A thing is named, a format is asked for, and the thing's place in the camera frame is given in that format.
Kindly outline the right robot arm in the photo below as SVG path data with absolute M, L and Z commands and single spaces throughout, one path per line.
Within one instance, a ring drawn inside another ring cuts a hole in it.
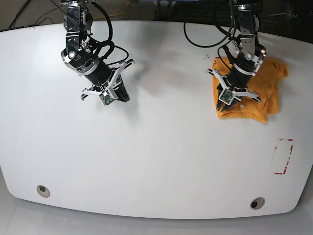
M 98 9 L 107 21 L 108 37 L 103 41 L 92 37 L 93 17 L 87 8 L 88 3 Z M 103 105 L 114 101 L 128 102 L 130 97 L 121 74 L 134 64 L 134 60 L 126 53 L 122 60 L 105 63 L 115 49 L 126 52 L 112 40 L 113 27 L 107 12 L 93 0 L 63 0 L 61 4 L 67 7 L 63 20 L 66 30 L 66 47 L 61 52 L 63 63 L 91 83 L 90 88 L 83 89 L 81 99 L 95 95 Z

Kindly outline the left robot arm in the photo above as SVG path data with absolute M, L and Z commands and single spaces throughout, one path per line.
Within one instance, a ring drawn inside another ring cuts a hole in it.
M 221 75 L 217 69 L 208 69 L 208 73 L 219 81 L 216 109 L 223 112 L 248 97 L 261 102 L 256 92 L 250 92 L 247 84 L 261 67 L 267 53 L 259 43 L 259 19 L 256 9 L 261 0 L 230 0 L 231 24 L 225 36 L 219 42 L 203 46 L 192 42 L 187 36 L 186 24 L 183 25 L 187 41 L 199 48 L 219 46 L 227 55 L 232 67 L 226 66 L 228 74 Z

